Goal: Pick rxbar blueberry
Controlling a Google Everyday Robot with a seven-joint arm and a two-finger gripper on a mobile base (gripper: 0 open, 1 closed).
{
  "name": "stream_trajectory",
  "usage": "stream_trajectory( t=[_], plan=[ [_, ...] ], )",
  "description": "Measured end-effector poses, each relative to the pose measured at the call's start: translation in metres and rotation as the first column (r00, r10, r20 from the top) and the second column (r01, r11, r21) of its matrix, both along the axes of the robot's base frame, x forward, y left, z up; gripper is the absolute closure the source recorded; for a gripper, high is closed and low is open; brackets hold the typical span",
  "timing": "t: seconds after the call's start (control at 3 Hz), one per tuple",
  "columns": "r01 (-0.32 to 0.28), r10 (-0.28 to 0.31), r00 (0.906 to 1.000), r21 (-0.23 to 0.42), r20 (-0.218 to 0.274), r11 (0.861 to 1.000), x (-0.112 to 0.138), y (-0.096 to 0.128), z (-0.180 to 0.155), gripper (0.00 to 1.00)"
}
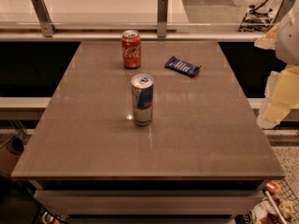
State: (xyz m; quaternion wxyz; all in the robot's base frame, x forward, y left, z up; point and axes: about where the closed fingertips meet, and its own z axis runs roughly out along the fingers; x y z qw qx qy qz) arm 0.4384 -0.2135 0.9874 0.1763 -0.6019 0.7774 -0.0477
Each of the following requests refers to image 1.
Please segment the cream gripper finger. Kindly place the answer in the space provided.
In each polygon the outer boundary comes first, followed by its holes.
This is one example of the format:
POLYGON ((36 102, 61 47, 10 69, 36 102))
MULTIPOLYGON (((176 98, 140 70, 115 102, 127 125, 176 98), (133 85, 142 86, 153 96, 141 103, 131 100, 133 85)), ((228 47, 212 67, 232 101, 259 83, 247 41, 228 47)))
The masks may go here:
POLYGON ((298 104, 299 66, 288 64, 281 72, 270 73, 256 122, 262 129, 272 129, 298 104))
POLYGON ((259 49, 276 49, 276 38, 278 33, 279 23, 274 25, 267 33, 258 38, 254 42, 254 46, 259 49))

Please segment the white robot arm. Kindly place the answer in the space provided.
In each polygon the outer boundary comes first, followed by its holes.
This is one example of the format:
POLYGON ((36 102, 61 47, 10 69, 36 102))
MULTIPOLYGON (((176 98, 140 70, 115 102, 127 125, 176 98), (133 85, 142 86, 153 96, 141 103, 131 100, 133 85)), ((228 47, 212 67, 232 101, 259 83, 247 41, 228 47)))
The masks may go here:
POLYGON ((270 73, 257 118, 260 128, 272 129, 299 104, 299 6, 295 5, 254 46, 272 49, 286 64, 281 72, 270 73))

